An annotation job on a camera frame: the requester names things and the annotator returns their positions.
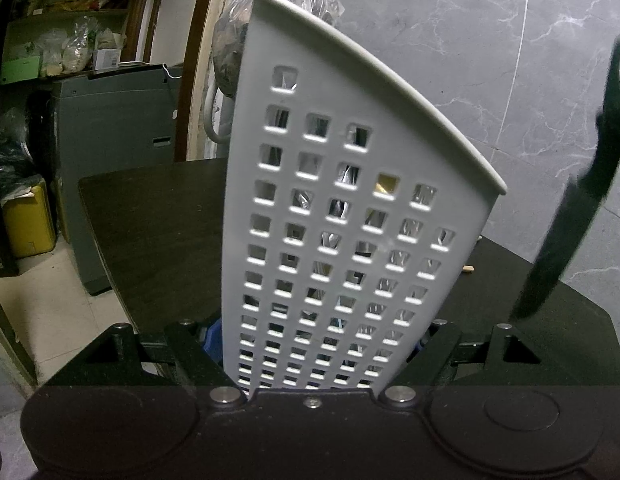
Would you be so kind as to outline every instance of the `gray washing machine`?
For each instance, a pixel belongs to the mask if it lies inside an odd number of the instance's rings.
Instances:
[[[180,68],[169,70],[172,76],[181,75]],[[53,84],[50,123],[59,220],[81,281],[92,295],[110,283],[79,198],[79,179],[172,162],[179,82],[158,65]]]

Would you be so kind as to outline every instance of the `yellow container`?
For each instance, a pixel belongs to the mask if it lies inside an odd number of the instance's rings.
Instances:
[[[55,247],[55,229],[43,179],[31,188],[28,196],[8,200],[3,211],[15,258],[47,253]]]

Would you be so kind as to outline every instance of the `perforated basket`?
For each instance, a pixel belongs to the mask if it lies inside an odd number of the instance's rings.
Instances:
[[[226,373],[249,394],[378,393],[505,192],[378,59],[285,0],[255,0],[223,219]]]

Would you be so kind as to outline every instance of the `square hole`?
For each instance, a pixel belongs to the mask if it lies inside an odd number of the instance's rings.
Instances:
[[[274,293],[277,296],[282,296],[283,298],[291,298],[292,287],[292,282],[287,282],[286,280],[277,280],[277,290],[275,290]]]
[[[241,348],[239,350],[239,357],[244,361],[253,361],[254,360],[254,352],[250,352],[249,350],[244,350]]]
[[[332,198],[330,200],[330,206],[328,207],[326,219],[338,224],[346,224],[351,208],[352,205],[349,202]]]
[[[398,188],[399,178],[397,176],[379,173],[379,176],[376,177],[375,196],[378,198],[392,200]]]
[[[315,363],[322,366],[330,366],[330,361],[332,361],[332,357],[325,354],[318,354]]]
[[[305,303],[321,306],[323,304],[323,297],[325,296],[325,291],[320,290],[318,288],[308,288],[308,292],[305,296]]]
[[[340,317],[331,317],[328,330],[330,332],[336,332],[337,334],[343,334],[346,331],[347,319],[341,319]]]
[[[378,377],[382,371],[383,371],[383,368],[380,366],[369,365],[365,369],[365,375],[368,375],[370,377]]]
[[[341,243],[341,235],[324,231],[321,233],[319,240],[319,250],[326,254],[338,254],[337,248]]]
[[[281,351],[281,343],[277,343],[276,341],[266,341],[265,349],[266,352],[278,354]]]
[[[367,346],[359,344],[359,343],[350,343],[349,348],[347,349],[347,355],[352,355],[354,357],[363,357],[363,352]]]
[[[274,357],[270,357],[269,355],[263,356],[263,365],[269,366],[270,368],[276,368],[277,359]]]
[[[409,259],[410,253],[408,253],[408,251],[399,251],[398,249],[395,249],[390,251],[390,257],[388,258],[388,263],[385,268],[395,270],[397,272],[403,272],[405,267],[408,265]]]
[[[334,184],[344,189],[356,189],[357,180],[359,179],[361,168],[348,164],[347,162],[340,162],[337,166],[337,176],[334,180]]]
[[[380,320],[387,307],[380,303],[368,303],[365,309],[365,317],[368,319]]]
[[[334,377],[334,382],[337,384],[347,384],[348,380],[349,380],[349,376],[344,375],[344,374],[337,374],[337,376]]]
[[[370,242],[357,242],[352,259],[360,264],[371,264],[376,253],[376,245]]]
[[[288,90],[290,92],[296,89],[296,77],[298,70],[289,66],[276,66],[272,73],[272,88],[279,90]]]
[[[269,236],[270,219],[266,216],[251,215],[250,216],[250,234],[259,238],[267,238]]]
[[[346,130],[345,147],[354,152],[365,153],[370,141],[371,130],[367,126],[349,124]]]
[[[388,330],[383,338],[383,344],[398,346],[399,340],[403,337],[403,333],[398,330]]]
[[[354,310],[354,304],[356,302],[357,300],[349,296],[339,296],[337,298],[337,304],[334,307],[334,310],[338,310],[339,312],[345,312],[346,314],[351,314]]]
[[[394,318],[394,324],[399,326],[410,326],[410,322],[414,317],[414,312],[411,310],[400,309]]]
[[[248,261],[263,266],[266,264],[266,249],[257,245],[248,245]]]
[[[297,363],[288,363],[285,371],[290,372],[291,374],[300,374],[301,373],[301,365]]]
[[[248,330],[257,329],[257,318],[252,316],[241,316],[241,328],[247,328]]]
[[[289,117],[290,110],[286,110],[277,105],[268,106],[266,111],[267,129],[277,134],[284,134]]]
[[[410,287],[407,297],[405,298],[405,301],[415,305],[420,305],[421,303],[423,303],[423,298],[426,297],[426,294],[427,288],[425,288],[424,286],[412,285]]]
[[[322,262],[314,262],[312,264],[312,279],[319,282],[328,283],[330,281],[330,273],[332,272],[332,266],[330,264],[324,264]]]
[[[376,326],[361,324],[359,325],[359,328],[357,328],[357,337],[369,340],[372,339],[375,332]]]
[[[404,242],[415,244],[417,240],[419,240],[419,233],[421,232],[421,229],[423,229],[423,222],[406,218],[401,224],[399,236],[397,238]]]
[[[355,368],[357,367],[357,362],[356,361],[351,361],[349,359],[345,359],[342,363],[341,363],[341,370],[345,371],[345,372],[353,372],[355,370]]]
[[[302,225],[285,224],[285,238],[283,238],[283,241],[286,244],[301,247],[303,245],[304,236],[305,227],[303,227]]]
[[[259,298],[255,298],[250,294],[243,295],[243,308],[245,310],[251,310],[253,312],[259,311]]]
[[[270,144],[261,144],[259,149],[259,167],[262,170],[278,171],[281,166],[283,150]]]
[[[426,184],[416,184],[410,205],[428,211],[436,194],[437,189],[435,187],[427,186]]]
[[[304,330],[297,330],[295,333],[295,341],[302,345],[309,345],[312,340],[312,334],[305,332]]]
[[[328,127],[330,126],[330,118],[319,116],[316,114],[308,114],[305,118],[307,133],[305,138],[308,140],[317,140],[325,142],[328,136]]]
[[[277,323],[269,323],[267,326],[267,335],[274,337],[283,337],[283,325]]]
[[[239,336],[239,341],[241,341],[241,344],[244,346],[254,346],[255,339],[256,338],[250,334],[241,334]]]
[[[293,254],[281,253],[281,265],[279,270],[296,274],[296,267],[299,266],[299,257]]]
[[[444,227],[439,227],[437,229],[437,239],[435,243],[432,244],[432,248],[447,252],[450,248],[450,244],[452,240],[455,238],[456,233],[451,229],[445,229]]]
[[[421,264],[419,266],[419,272],[417,272],[417,276],[424,280],[433,280],[437,276],[437,272],[439,272],[439,268],[441,267],[441,262],[438,260],[433,260],[432,258],[423,258]]]
[[[378,285],[376,285],[375,294],[384,298],[391,298],[394,295],[394,289],[399,282],[392,280],[391,278],[381,278]]]
[[[322,381],[325,378],[325,370],[321,370],[320,368],[313,368],[310,377],[312,379],[318,379]]]
[[[255,290],[261,290],[261,283],[263,283],[263,276],[257,274],[256,272],[251,272],[251,270],[247,270],[245,273],[245,286]]]
[[[274,195],[277,192],[277,186],[265,180],[257,180],[254,182],[254,202],[262,205],[274,205]]]
[[[316,312],[310,312],[309,310],[302,310],[301,316],[299,316],[299,323],[307,326],[316,326]]]
[[[270,315],[272,317],[278,317],[279,319],[287,319],[287,311],[287,305],[284,305],[283,303],[272,303]]]
[[[378,209],[368,209],[365,212],[365,223],[363,224],[363,230],[374,234],[383,233],[383,225],[388,218],[387,213],[379,211]]]
[[[314,200],[314,193],[312,191],[293,189],[290,211],[301,215],[309,215],[312,200]]]
[[[376,351],[376,354],[372,359],[379,363],[388,363],[390,362],[390,357],[392,357],[392,352],[390,350],[386,350],[385,348],[381,348]]]
[[[299,153],[296,176],[307,180],[318,180],[323,157],[314,153]]]
[[[323,348],[324,350],[335,351],[338,345],[339,345],[338,339],[334,339],[333,337],[324,337],[323,343],[321,344],[321,348]]]
[[[299,361],[305,361],[305,355],[307,354],[307,350],[303,350],[302,348],[297,348],[293,346],[290,350],[290,357],[292,359],[299,359]]]
[[[363,280],[365,280],[365,274],[363,272],[348,270],[346,272],[346,281],[343,283],[343,286],[351,288],[352,290],[361,290]]]

